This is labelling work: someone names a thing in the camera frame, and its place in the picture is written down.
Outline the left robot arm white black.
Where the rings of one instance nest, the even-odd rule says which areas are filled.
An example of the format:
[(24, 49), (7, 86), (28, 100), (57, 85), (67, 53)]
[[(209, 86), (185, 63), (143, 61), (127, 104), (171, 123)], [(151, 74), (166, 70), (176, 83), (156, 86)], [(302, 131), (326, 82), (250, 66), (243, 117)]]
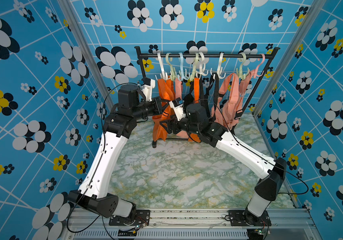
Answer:
[(155, 81), (142, 86), (123, 84), (118, 90), (118, 103), (103, 120), (100, 146), (83, 183), (70, 191), (68, 199), (99, 216), (118, 216), (133, 222), (136, 205), (109, 192), (110, 179), (117, 159), (139, 119), (160, 115), (160, 97), (152, 97)]

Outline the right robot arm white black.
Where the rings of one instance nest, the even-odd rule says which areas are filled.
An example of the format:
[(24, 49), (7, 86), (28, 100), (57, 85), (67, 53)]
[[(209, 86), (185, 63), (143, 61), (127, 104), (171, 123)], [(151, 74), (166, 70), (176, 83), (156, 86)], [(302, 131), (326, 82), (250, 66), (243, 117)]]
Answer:
[(200, 104), (190, 104), (185, 108), (182, 103), (170, 101), (169, 106), (174, 116), (160, 122), (168, 133), (185, 131), (189, 136), (196, 134), (203, 143), (231, 155), (259, 177), (253, 196), (243, 212), (245, 222), (255, 226), (261, 221), (270, 203), (276, 200), (283, 185), (286, 175), (284, 160), (264, 155), (239, 140), (223, 125), (210, 121), (205, 108)]

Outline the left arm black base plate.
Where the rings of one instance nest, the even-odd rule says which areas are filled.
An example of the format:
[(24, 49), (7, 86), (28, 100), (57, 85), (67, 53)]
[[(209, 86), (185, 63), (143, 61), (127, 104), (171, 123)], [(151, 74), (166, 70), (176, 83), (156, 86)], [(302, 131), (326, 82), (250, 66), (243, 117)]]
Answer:
[(134, 215), (127, 218), (120, 216), (112, 216), (109, 219), (110, 226), (137, 226), (142, 225), (147, 227), (150, 220), (150, 210), (136, 210)]

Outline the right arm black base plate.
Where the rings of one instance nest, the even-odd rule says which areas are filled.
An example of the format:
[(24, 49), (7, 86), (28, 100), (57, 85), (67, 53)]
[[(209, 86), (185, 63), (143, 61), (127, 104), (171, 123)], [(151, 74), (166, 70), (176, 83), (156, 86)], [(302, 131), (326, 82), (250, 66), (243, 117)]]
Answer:
[(248, 210), (229, 210), (225, 216), (230, 221), (232, 227), (271, 227), (272, 223), (267, 211), (260, 217), (256, 217)]

